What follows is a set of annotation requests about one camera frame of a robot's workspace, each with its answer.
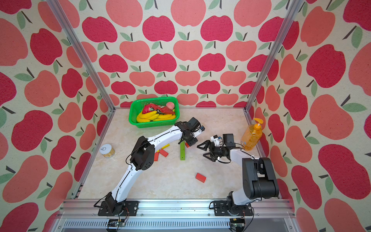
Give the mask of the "green block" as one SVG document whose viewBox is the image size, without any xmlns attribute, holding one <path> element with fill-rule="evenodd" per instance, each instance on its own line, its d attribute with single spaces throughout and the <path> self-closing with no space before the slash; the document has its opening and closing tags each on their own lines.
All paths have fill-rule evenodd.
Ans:
<svg viewBox="0 0 371 232">
<path fill-rule="evenodd" d="M 185 155 L 185 151 L 184 150 L 182 150 L 182 151 L 180 151 L 180 160 L 185 160 L 185 157 L 186 155 Z"/>
<path fill-rule="evenodd" d="M 185 152 L 185 141 L 183 141 L 183 142 L 180 144 L 180 151 L 181 151 L 181 153 L 184 153 L 184 152 Z"/>
</svg>

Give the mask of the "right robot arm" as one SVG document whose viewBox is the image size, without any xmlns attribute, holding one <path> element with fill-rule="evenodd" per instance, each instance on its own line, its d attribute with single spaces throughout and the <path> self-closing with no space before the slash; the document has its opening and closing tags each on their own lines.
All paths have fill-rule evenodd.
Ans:
<svg viewBox="0 0 371 232">
<path fill-rule="evenodd" d="M 269 158 L 255 158 L 244 150 L 241 144 L 234 141 L 233 134 L 214 135 L 199 145 L 198 149 L 205 151 L 205 158 L 212 162 L 223 164 L 234 162 L 242 168 L 243 187 L 231 191 L 226 203 L 217 209 L 227 209 L 231 215 L 246 212 L 255 200 L 276 198 L 279 196 L 279 186 Z"/>
</svg>

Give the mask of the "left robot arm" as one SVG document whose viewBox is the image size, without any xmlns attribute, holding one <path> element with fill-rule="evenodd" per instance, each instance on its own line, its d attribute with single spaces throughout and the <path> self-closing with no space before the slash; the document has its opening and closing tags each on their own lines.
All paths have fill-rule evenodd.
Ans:
<svg viewBox="0 0 371 232">
<path fill-rule="evenodd" d="M 149 138 L 141 136 L 128 156 L 130 161 L 125 174 L 117 186 L 105 196 L 99 208 L 107 208 L 112 213 L 123 203 L 139 175 L 153 165 L 155 152 L 177 140 L 192 146 L 198 142 L 197 137 L 204 131 L 205 127 L 192 118 L 188 122 L 179 121 L 158 135 Z"/>
</svg>

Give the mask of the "pink peach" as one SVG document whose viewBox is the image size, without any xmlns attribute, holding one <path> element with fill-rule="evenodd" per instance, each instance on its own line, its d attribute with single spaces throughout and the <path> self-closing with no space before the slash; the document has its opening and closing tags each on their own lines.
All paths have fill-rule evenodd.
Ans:
<svg viewBox="0 0 371 232">
<path fill-rule="evenodd" d="M 166 103 L 166 107 L 168 107 L 170 110 L 174 110 L 175 108 L 175 104 L 173 102 L 167 102 Z"/>
</svg>

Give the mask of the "orange soap dispenser bottle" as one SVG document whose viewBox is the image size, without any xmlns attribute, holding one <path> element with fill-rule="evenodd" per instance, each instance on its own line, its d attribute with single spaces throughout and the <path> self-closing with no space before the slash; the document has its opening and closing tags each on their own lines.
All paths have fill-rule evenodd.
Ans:
<svg viewBox="0 0 371 232">
<path fill-rule="evenodd" d="M 240 140 L 240 144 L 247 151 L 251 151 L 262 137 L 262 124 L 264 121 L 259 118 L 254 118 L 253 120 L 255 123 L 248 126 Z"/>
</svg>

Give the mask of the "yellow banana bunch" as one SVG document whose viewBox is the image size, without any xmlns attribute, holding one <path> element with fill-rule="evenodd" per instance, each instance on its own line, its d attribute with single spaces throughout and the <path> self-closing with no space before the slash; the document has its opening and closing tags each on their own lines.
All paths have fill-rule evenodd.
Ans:
<svg viewBox="0 0 371 232">
<path fill-rule="evenodd" d="M 153 122 L 153 121 L 167 121 L 167 120 L 172 120 L 175 119 L 176 115 L 162 115 L 157 112 L 151 112 L 147 114 L 142 114 L 140 113 L 137 117 L 136 120 L 138 123 L 146 123 L 146 122 Z"/>
</svg>

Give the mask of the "green plastic basket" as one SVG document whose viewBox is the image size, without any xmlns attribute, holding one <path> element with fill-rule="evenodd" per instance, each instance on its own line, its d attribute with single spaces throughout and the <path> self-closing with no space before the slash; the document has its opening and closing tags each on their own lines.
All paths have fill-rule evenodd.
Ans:
<svg viewBox="0 0 371 232">
<path fill-rule="evenodd" d="M 173 125 L 180 117 L 175 97 L 160 97 L 134 101 L 130 106 L 129 123 L 138 128 Z"/>
</svg>

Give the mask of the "red snack bag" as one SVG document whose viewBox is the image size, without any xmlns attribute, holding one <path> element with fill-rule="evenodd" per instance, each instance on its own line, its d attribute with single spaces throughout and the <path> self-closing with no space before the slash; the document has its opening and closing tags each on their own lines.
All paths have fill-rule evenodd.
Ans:
<svg viewBox="0 0 371 232">
<path fill-rule="evenodd" d="M 161 106 L 154 103 L 150 103 L 144 106 L 142 114 L 147 114 L 151 112 L 157 112 L 162 115 L 174 115 L 175 112 L 170 109 L 168 106 Z"/>
</svg>

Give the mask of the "small tin can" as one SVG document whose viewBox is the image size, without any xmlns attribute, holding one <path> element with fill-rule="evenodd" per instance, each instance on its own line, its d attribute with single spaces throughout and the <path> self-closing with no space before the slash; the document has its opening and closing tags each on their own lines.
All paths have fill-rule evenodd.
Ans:
<svg viewBox="0 0 371 232">
<path fill-rule="evenodd" d="M 105 157 L 110 158 L 116 153 L 115 149 L 110 144 L 104 144 L 100 147 L 99 152 Z"/>
</svg>

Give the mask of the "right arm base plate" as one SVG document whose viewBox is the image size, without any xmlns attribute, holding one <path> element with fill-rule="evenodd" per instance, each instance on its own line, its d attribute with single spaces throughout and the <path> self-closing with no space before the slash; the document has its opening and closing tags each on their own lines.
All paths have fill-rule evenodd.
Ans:
<svg viewBox="0 0 371 232">
<path fill-rule="evenodd" d="M 209 209 L 214 211 L 215 216 L 242 217 L 253 216 L 254 214 L 250 204 L 238 206 L 227 201 L 212 201 L 209 204 Z"/>
</svg>

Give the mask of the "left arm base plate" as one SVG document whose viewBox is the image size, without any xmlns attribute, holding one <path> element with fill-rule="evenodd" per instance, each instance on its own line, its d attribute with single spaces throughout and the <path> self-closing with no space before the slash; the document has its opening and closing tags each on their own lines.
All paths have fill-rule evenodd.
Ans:
<svg viewBox="0 0 371 232">
<path fill-rule="evenodd" d="M 103 201 L 99 207 L 98 216 L 136 216 L 139 208 L 139 201 L 123 201 L 121 203 L 108 203 Z"/>
</svg>

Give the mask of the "aluminium front rail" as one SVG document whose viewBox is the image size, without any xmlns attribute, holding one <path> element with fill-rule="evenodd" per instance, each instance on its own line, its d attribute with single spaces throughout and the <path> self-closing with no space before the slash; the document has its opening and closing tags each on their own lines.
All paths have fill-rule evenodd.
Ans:
<svg viewBox="0 0 371 232">
<path fill-rule="evenodd" d="M 129 199 L 121 213 L 103 213 L 95 199 L 66 200 L 52 232 L 299 232 L 288 200 L 268 199 L 227 211 L 222 199 Z"/>
</svg>

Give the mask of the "right aluminium post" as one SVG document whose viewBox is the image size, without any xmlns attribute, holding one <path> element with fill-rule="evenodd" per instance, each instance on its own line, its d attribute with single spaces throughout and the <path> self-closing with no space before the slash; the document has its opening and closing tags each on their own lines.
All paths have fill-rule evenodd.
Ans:
<svg viewBox="0 0 371 232">
<path fill-rule="evenodd" d="M 268 71 L 270 70 L 276 58 L 276 54 L 279 52 L 280 48 L 283 48 L 283 41 L 286 38 L 289 32 L 289 29 L 298 14 L 300 6 L 304 3 L 303 0 L 300 0 L 300 1 L 297 0 L 297 1 L 291 1 L 291 2 L 292 2 L 292 5 L 288 9 L 287 15 L 284 18 L 281 28 L 277 34 L 277 37 L 272 45 L 272 48 L 270 49 L 268 57 L 264 63 L 263 69 L 258 75 L 258 79 L 254 85 L 252 93 L 249 95 L 249 99 L 246 104 L 246 107 L 243 109 L 243 112 L 246 117 L 248 117 L 249 110 L 251 106 L 253 105 L 253 101 L 256 99 L 260 88 L 262 87 L 262 83 L 264 79 L 268 76 Z"/>
</svg>

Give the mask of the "aluminium post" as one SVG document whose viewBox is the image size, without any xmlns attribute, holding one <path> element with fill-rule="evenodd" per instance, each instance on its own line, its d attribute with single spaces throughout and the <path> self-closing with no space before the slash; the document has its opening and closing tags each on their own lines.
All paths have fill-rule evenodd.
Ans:
<svg viewBox="0 0 371 232">
<path fill-rule="evenodd" d="M 246 104 L 246 107 L 243 109 L 243 112 L 246 117 L 248 117 L 249 110 L 251 106 L 253 105 L 253 101 L 256 99 L 260 88 L 262 87 L 262 83 L 264 79 L 268 76 L 268 71 L 270 70 L 276 58 L 276 54 L 279 52 L 280 48 L 283 48 L 283 41 L 286 38 L 289 32 L 289 29 L 298 14 L 300 6 L 304 3 L 303 0 L 300 0 L 300 1 L 297 0 L 297 1 L 291 1 L 291 2 L 292 2 L 292 5 L 288 9 L 287 15 L 284 18 L 281 28 L 277 34 L 277 37 L 272 45 L 272 48 L 270 49 L 268 57 L 264 63 L 263 69 L 258 75 L 258 79 L 254 85 L 252 93 L 249 95 L 249 99 Z"/>
<path fill-rule="evenodd" d="M 88 57 L 87 52 L 85 51 L 83 45 L 81 44 L 76 33 L 74 32 L 74 28 L 70 24 L 67 15 L 63 11 L 61 4 L 59 3 L 59 1 L 46 1 L 46 2 L 51 8 L 57 21 L 61 25 L 63 31 L 66 34 L 66 37 L 70 39 L 71 45 L 73 46 L 77 56 L 81 60 L 86 71 L 90 74 L 90 77 L 92 78 L 94 84 L 96 85 L 100 95 L 102 96 L 105 103 L 107 104 L 109 112 L 113 114 L 116 111 L 113 101 L 110 98 L 109 94 L 107 93 L 105 86 L 103 82 L 101 81 L 98 73 L 94 69 L 92 62 L 90 61 L 90 58 Z"/>
</svg>

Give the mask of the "left aluminium post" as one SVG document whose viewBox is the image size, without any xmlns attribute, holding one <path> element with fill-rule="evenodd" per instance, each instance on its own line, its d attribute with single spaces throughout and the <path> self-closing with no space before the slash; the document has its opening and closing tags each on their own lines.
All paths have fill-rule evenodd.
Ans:
<svg viewBox="0 0 371 232">
<path fill-rule="evenodd" d="M 74 32 L 74 28 L 70 24 L 67 15 L 63 11 L 61 4 L 59 3 L 59 1 L 46 1 L 46 2 L 51 8 L 57 21 L 61 25 L 63 31 L 66 34 L 66 37 L 70 39 L 71 45 L 73 46 L 77 56 L 81 60 L 86 71 L 90 74 L 90 77 L 92 78 L 94 84 L 96 85 L 100 95 L 102 96 L 105 103 L 107 104 L 109 112 L 113 114 L 116 111 L 113 101 L 110 98 L 109 94 L 107 93 L 105 86 L 103 82 L 101 81 L 98 73 L 94 69 L 92 62 L 90 61 L 90 58 L 88 57 L 87 52 L 85 51 L 83 45 L 81 44 L 76 33 Z"/>
</svg>

